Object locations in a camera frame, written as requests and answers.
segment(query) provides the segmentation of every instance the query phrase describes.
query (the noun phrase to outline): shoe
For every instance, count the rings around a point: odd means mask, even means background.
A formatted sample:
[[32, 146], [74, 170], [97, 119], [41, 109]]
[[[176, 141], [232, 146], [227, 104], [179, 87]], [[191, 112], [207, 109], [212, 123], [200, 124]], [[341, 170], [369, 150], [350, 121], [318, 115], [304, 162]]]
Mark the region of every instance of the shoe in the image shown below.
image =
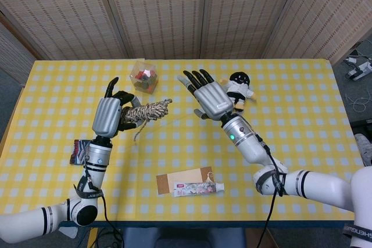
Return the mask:
[[372, 143], [363, 135], [354, 135], [360, 155], [365, 166], [372, 166]]

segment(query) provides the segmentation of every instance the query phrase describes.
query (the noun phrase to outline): wire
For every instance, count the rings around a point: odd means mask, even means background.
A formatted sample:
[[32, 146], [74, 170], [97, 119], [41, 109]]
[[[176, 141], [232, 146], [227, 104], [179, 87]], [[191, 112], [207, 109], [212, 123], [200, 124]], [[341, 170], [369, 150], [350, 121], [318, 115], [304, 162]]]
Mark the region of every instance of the wire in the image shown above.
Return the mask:
[[[273, 156], [271, 155], [271, 151], [270, 151], [269, 146], [263, 141], [263, 139], [258, 134], [256, 134], [256, 137], [257, 137], [258, 141], [261, 143], [261, 145], [263, 145], [263, 148], [266, 151], [267, 155], [269, 156], [271, 162], [273, 162], [275, 172], [276, 172], [277, 182], [280, 186], [279, 195], [282, 196], [283, 192], [285, 193], [285, 189], [284, 189], [284, 182], [280, 182], [280, 174], [281, 173], [279, 172], [279, 168], [278, 168], [277, 164], [275, 163], [275, 160], [274, 160]], [[256, 248], [259, 248], [260, 245], [261, 245], [261, 241], [263, 239], [263, 236], [265, 235], [267, 226], [268, 226], [269, 221], [270, 221], [271, 214], [273, 213], [275, 198], [277, 196], [277, 185], [276, 185], [276, 182], [274, 181], [274, 179], [273, 179], [273, 183], [274, 183], [274, 186], [275, 186], [275, 190], [274, 190], [274, 194], [273, 194], [273, 199], [271, 200], [270, 211], [269, 211], [269, 214], [267, 216], [265, 226], [263, 228], [260, 240], [258, 241], [258, 244], [257, 244]]]
[[266, 228], [267, 228], [267, 225], [269, 224], [269, 221], [270, 221], [270, 217], [271, 217], [271, 214], [273, 213], [273, 208], [274, 208], [274, 203], [275, 203], [275, 197], [277, 196], [277, 190], [275, 189], [274, 191], [274, 195], [273, 195], [273, 199], [271, 200], [271, 206], [270, 206], [270, 211], [269, 211], [269, 214], [267, 216], [267, 219], [266, 219], [266, 222], [265, 222], [265, 226], [263, 227], [263, 231], [261, 233], [261, 237], [260, 237], [260, 240], [258, 241], [258, 244], [257, 244], [257, 247], [256, 248], [259, 248], [260, 245], [261, 245], [261, 241], [263, 239], [263, 235], [265, 234], [266, 232]]
[[[369, 91], [369, 89], [367, 88], [367, 93], [368, 93], [368, 98], [364, 98], [364, 97], [361, 97], [361, 98], [357, 98], [355, 100], [352, 100], [347, 94], [345, 94], [345, 98], [346, 100], [349, 100], [350, 103], [348, 105], [353, 105], [353, 110], [357, 113], [363, 113], [366, 109], [367, 109], [367, 104], [372, 101], [372, 94], [371, 92]], [[362, 110], [358, 110], [357, 106], [363, 106]]]
[[107, 217], [107, 207], [106, 207], [106, 199], [104, 196], [102, 196], [102, 200], [103, 200], [103, 207], [105, 208], [105, 220], [107, 223], [109, 223], [109, 225], [112, 227], [113, 231], [112, 232], [105, 232], [105, 233], [102, 233], [106, 228], [104, 228], [103, 230], [101, 230], [99, 232], [99, 234], [97, 235], [96, 239], [94, 240], [94, 242], [92, 243], [92, 245], [90, 246], [90, 248], [93, 248], [94, 245], [97, 246], [97, 248], [99, 248], [98, 246], [98, 240], [105, 236], [105, 235], [113, 235], [114, 238], [118, 241], [114, 241], [112, 244], [111, 244], [111, 247], [117, 247], [119, 248], [120, 247], [120, 242], [122, 242], [123, 244], [123, 247], [125, 247], [125, 244], [124, 244], [124, 238], [123, 238], [123, 235], [119, 232], [119, 230], [109, 221], [108, 217]]

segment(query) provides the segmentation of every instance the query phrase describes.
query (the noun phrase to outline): small card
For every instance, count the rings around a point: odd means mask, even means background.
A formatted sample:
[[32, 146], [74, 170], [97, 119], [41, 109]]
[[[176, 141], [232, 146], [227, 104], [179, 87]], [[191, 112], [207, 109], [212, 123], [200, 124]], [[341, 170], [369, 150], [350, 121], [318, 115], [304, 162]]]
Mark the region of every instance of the small card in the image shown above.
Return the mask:
[[209, 172], [212, 172], [212, 167], [195, 168], [193, 170], [157, 175], [156, 183], [158, 184], [158, 194], [173, 193], [174, 183], [177, 181], [201, 183], [207, 179]]
[[89, 139], [76, 139], [74, 141], [74, 151], [70, 157], [70, 164], [81, 165], [84, 163], [85, 150], [90, 143]]

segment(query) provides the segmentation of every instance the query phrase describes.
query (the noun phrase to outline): toothpaste tube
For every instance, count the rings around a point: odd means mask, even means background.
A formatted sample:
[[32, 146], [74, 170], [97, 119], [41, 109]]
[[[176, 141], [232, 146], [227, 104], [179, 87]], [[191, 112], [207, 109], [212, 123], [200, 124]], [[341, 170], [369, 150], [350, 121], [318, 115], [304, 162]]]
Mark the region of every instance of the toothpaste tube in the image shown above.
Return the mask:
[[223, 183], [214, 183], [211, 181], [203, 183], [174, 183], [175, 197], [211, 194], [219, 191], [225, 191], [225, 185]]

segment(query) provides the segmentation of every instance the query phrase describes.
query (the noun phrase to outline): stuffed doll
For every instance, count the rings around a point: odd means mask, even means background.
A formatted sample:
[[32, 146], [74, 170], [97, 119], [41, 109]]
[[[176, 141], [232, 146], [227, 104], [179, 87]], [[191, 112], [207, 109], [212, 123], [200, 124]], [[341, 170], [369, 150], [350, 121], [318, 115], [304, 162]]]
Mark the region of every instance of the stuffed doll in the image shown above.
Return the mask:
[[235, 110], [242, 112], [244, 110], [244, 102], [246, 98], [256, 100], [255, 93], [249, 89], [249, 77], [244, 72], [235, 72], [230, 76], [230, 80], [222, 80], [221, 82], [225, 89], [227, 96], [230, 97], [234, 103]]

